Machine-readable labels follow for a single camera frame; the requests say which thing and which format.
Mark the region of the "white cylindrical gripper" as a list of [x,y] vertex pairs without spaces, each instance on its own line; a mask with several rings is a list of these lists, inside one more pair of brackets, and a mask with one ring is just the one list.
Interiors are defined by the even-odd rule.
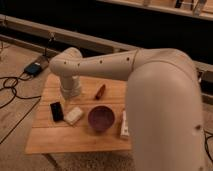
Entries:
[[65,99],[71,99],[81,93],[81,85],[78,76],[61,77],[61,93]]

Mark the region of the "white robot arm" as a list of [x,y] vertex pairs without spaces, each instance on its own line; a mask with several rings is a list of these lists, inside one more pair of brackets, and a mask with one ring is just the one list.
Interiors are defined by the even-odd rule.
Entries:
[[184,52],[136,49],[84,58],[69,48],[53,57],[50,70],[66,99],[79,94],[80,76],[127,83],[136,171],[206,171],[202,95],[196,67]]

